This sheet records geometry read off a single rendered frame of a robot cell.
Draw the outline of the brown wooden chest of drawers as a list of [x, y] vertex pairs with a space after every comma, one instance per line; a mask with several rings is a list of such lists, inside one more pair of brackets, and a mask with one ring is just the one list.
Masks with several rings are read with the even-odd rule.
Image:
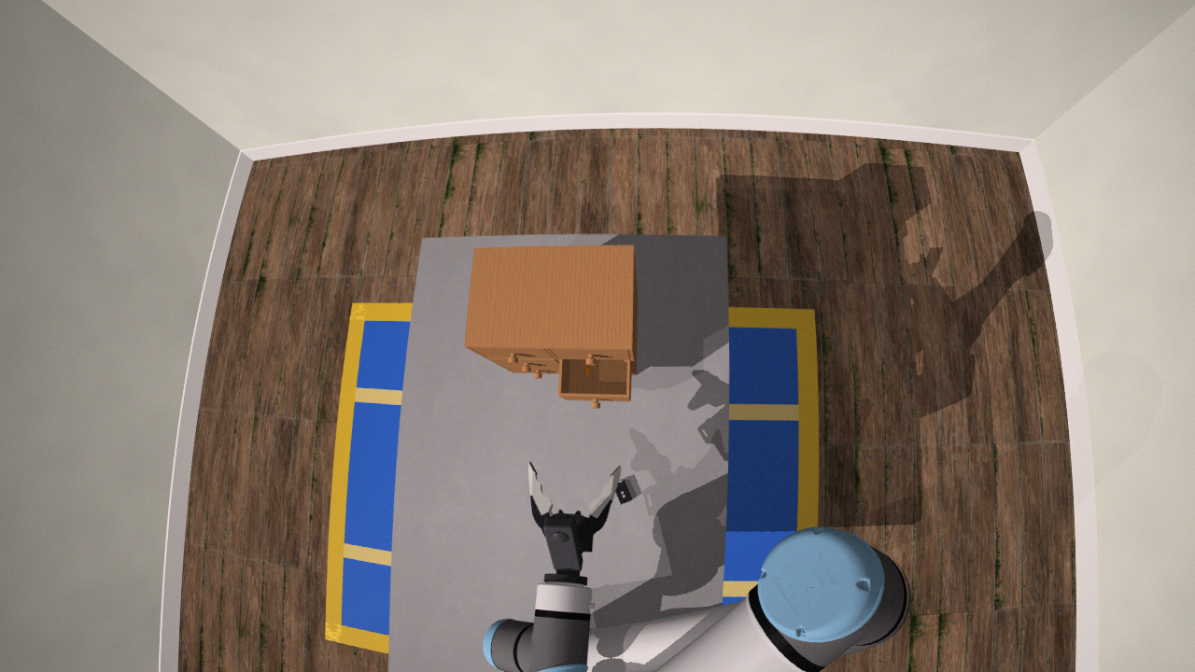
[[474, 248], [467, 349], [630, 350], [637, 375], [637, 340], [633, 245]]

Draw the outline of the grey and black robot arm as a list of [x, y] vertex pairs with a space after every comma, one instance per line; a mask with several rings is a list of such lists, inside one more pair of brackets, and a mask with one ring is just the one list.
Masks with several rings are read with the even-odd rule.
[[602, 629], [590, 629], [592, 588], [547, 581], [534, 624], [496, 621], [484, 656], [511, 672], [820, 672], [902, 628], [912, 591], [896, 563], [848, 531], [804, 529], [771, 550], [742, 601]]

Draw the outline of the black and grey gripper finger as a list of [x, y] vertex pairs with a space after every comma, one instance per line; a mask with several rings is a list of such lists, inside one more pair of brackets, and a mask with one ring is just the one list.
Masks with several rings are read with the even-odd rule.
[[590, 539], [595, 532], [603, 527], [605, 523], [607, 523], [607, 518], [609, 518], [609, 507], [611, 503], [613, 503], [615, 485], [619, 483], [620, 475], [623, 475], [623, 465], [615, 468], [613, 475], [611, 475], [609, 484], [603, 485], [603, 491], [600, 497], [598, 497], [598, 500], [593, 500], [589, 505], [592, 514], [589, 514], [588, 523], [590, 524], [590, 529], [586, 536], [590, 537]]
[[552, 513], [552, 508], [554, 507], [554, 505], [552, 505], [551, 500], [549, 500], [549, 497], [546, 497], [543, 494], [543, 485], [537, 479], [537, 472], [532, 465], [532, 462], [528, 462], [528, 478], [531, 489], [532, 514], [534, 517], [537, 525], [539, 525], [543, 530], [543, 523], [545, 523], [545, 517], [554, 515]]

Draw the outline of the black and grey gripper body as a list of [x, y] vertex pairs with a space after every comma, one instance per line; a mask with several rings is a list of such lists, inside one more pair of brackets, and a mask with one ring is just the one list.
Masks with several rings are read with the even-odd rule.
[[[592, 552], [593, 539], [586, 536], [588, 534], [590, 529], [590, 524], [588, 523], [589, 518], [581, 515], [580, 511], [576, 511], [575, 514], [563, 513], [563, 511], [558, 511], [558, 513], [556, 513], [552, 517], [571, 517], [572, 519], [575, 519], [576, 526], [578, 526], [577, 531], [580, 531], [581, 552]], [[586, 578], [575, 578], [575, 575], [580, 575], [580, 572], [557, 570], [556, 574], [543, 574], [543, 582], [558, 581], [558, 582], [570, 582], [570, 584], [584, 584], [586, 586]]]

